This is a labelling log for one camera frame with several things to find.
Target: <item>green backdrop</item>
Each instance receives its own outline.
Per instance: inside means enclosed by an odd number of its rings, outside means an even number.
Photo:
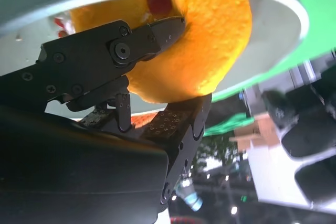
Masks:
[[[303,43],[279,65],[261,77],[244,83],[230,92],[220,92],[213,96],[213,102],[224,99],[255,83],[283,72],[299,63],[329,51],[336,46],[336,0],[301,0],[309,15],[310,27]]]

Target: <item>orange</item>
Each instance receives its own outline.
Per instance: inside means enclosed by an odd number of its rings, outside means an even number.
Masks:
[[[167,3],[155,8],[160,1],[111,0],[71,11],[76,31],[117,19],[136,28],[163,17],[185,18],[186,31],[177,43],[127,74],[129,90],[148,102],[176,102],[213,92],[251,33],[249,0],[171,1],[171,8]]]

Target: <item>light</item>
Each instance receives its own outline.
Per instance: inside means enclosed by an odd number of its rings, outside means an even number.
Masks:
[[[232,207],[232,208],[231,208],[231,214],[232,214],[232,215],[235,215],[235,214],[237,213],[237,211],[238,211],[238,208],[237,208],[237,207]]]
[[[182,181],[182,187],[187,187],[189,186],[191,183],[190,183],[190,180],[189,179],[185,179]]]

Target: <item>red object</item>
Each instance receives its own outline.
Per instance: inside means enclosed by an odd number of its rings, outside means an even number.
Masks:
[[[54,23],[64,29],[64,24],[61,19],[54,18]]]
[[[66,31],[59,31],[57,34],[58,38],[64,38],[68,36],[68,33]]]
[[[153,16],[165,16],[173,9],[172,0],[147,0],[149,11]]]

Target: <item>black metal bracket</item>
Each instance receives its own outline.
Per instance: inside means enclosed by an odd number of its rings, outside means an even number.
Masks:
[[[49,101],[80,111],[127,94],[123,76],[138,61],[174,44],[184,31],[181,17],[131,30],[118,20],[44,43],[36,64],[0,77],[0,104],[44,112]]]
[[[161,204],[166,204],[179,176],[189,170],[204,134],[204,125],[211,106],[212,95],[170,103],[146,127],[140,138],[163,148],[169,166]]]

